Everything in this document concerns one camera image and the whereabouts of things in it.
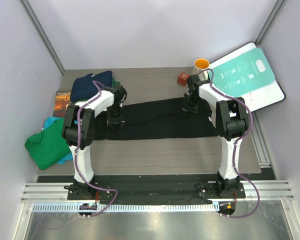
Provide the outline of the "black t shirt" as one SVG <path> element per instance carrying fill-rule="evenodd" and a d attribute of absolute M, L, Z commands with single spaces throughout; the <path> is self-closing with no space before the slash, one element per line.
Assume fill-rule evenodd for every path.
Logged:
<path fill-rule="evenodd" d="M 197 113 L 183 111 L 183 103 L 184 99 L 179 97 L 124 105 L 123 130 L 107 126 L 107 113 L 104 111 L 95 119 L 94 139 L 127 141 L 218 135 L 209 119 L 212 111 L 207 101 L 199 101 Z"/>

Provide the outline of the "teal folding template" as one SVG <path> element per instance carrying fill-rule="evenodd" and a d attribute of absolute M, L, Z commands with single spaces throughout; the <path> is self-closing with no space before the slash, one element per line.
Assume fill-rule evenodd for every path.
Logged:
<path fill-rule="evenodd" d="M 240 97 L 275 81 L 275 75 L 260 48 L 214 67 L 213 72 L 214 86 L 232 97 Z"/>

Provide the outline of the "white board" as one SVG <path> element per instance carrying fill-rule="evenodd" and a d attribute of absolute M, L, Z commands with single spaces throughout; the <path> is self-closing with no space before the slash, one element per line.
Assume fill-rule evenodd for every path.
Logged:
<path fill-rule="evenodd" d="M 254 42 L 249 42 L 244 46 L 212 62 L 210 64 L 210 67 L 213 69 L 214 67 L 224 64 L 254 48 L 259 48 L 259 47 L 257 47 Z M 279 85 L 279 83 L 275 79 L 273 83 L 261 87 L 259 89 L 253 90 L 244 95 L 241 95 L 240 97 L 244 98 L 245 104 L 253 112 L 283 101 L 286 98 L 286 95 L 282 90 L 281 86 Z"/>

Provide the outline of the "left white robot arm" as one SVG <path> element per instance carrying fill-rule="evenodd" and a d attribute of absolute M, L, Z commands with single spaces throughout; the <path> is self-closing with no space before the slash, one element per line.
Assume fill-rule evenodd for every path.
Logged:
<path fill-rule="evenodd" d="M 106 114 L 106 126 L 113 130 L 125 127 L 125 110 L 122 103 L 127 91 L 122 85 L 102 86 L 93 82 L 97 94 L 86 101 L 79 101 L 67 107 L 61 135 L 69 146 L 73 157 L 74 180 L 64 188 L 68 200 L 90 200 L 100 191 L 95 184 L 91 163 L 91 144 L 95 140 L 95 120 L 101 113 Z"/>

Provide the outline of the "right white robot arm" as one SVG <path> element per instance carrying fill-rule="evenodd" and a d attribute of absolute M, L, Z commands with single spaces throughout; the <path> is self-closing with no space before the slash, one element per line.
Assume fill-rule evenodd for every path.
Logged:
<path fill-rule="evenodd" d="M 215 183 L 216 195 L 231 198 L 240 186 L 240 147 L 250 130 L 249 110 L 242 97 L 234 98 L 217 90 L 209 80 L 201 81 L 197 74 L 186 79 L 188 93 L 184 95 L 183 110 L 199 112 L 199 102 L 206 100 L 214 105 L 214 127 L 221 139 L 221 164 Z"/>

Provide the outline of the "red cube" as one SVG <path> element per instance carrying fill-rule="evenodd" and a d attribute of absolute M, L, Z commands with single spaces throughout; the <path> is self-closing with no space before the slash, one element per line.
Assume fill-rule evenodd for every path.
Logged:
<path fill-rule="evenodd" d="M 183 87 L 187 85 L 187 79 L 190 77 L 190 74 L 186 72 L 181 72 L 177 77 L 177 83 Z"/>

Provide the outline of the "white mug orange inside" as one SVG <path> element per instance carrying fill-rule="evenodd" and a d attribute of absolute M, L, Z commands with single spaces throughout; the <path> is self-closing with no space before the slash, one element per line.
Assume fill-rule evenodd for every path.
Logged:
<path fill-rule="evenodd" d="M 206 81 L 209 79 L 208 71 L 205 71 L 210 67 L 208 60 L 204 58 L 198 58 L 194 61 L 192 75 L 198 75 L 201 81 Z"/>

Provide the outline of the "dark green folded shirt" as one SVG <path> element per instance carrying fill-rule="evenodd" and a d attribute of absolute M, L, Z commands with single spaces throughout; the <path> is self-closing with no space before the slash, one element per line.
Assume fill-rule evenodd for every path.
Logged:
<path fill-rule="evenodd" d="M 115 86 L 120 85 L 121 83 L 119 81 L 116 81 L 115 78 L 112 78 L 112 82 L 110 83 L 107 80 L 97 80 L 97 79 L 88 79 L 86 77 L 83 78 L 83 80 L 78 80 L 76 82 L 76 86 L 73 84 L 72 86 L 72 92 L 71 92 L 71 101 L 72 102 L 78 102 L 78 101 L 86 101 L 93 96 L 95 96 L 99 91 L 93 81 L 97 81 L 109 88 L 114 88 Z"/>

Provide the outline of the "navy blue folded shirt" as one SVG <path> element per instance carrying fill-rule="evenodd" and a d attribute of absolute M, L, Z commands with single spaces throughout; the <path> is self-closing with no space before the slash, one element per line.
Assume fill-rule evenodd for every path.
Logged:
<path fill-rule="evenodd" d="M 71 89 L 70 101 L 76 103 L 92 98 L 98 93 L 98 89 L 93 83 L 97 81 L 106 87 L 112 87 L 113 72 L 107 70 L 98 74 L 87 74 L 86 76 L 77 78 Z"/>

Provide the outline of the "turquoise shirt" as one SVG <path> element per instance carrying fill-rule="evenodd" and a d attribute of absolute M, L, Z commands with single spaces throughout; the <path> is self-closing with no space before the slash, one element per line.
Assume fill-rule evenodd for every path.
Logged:
<path fill-rule="evenodd" d="M 43 123 L 43 127 L 42 130 L 47 129 L 48 127 L 50 127 L 55 121 L 61 119 L 61 117 L 55 117 L 55 116 L 50 116 L 48 117 L 44 123 Z M 57 164 L 59 165 L 63 165 L 65 162 L 67 161 L 72 161 L 73 160 L 73 156 L 72 153 L 69 152 L 67 155 L 65 155 L 64 157 L 62 157 L 60 160 L 57 161 Z"/>

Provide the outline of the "brown picture book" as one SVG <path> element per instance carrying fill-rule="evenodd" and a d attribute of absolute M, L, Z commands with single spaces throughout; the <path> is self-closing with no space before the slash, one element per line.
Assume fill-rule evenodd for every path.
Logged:
<path fill-rule="evenodd" d="M 71 91 L 57 90 L 55 94 L 53 117 L 64 118 L 67 107 L 71 104 Z"/>

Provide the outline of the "bright green crumpled shirt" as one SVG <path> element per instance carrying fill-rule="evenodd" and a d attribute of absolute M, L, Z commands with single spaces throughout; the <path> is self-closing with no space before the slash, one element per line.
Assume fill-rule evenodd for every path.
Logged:
<path fill-rule="evenodd" d="M 50 127 L 30 136 L 24 144 L 39 170 L 46 170 L 71 152 L 62 137 L 64 119 L 58 119 Z"/>

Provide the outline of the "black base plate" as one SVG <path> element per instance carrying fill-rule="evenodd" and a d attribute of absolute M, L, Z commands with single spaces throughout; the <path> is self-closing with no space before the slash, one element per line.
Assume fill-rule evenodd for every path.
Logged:
<path fill-rule="evenodd" d="M 213 199 L 243 199 L 240 178 L 222 180 L 216 174 L 94 176 L 91 188 L 74 182 L 65 189 L 69 200 L 95 200 L 116 205 L 196 205 Z"/>

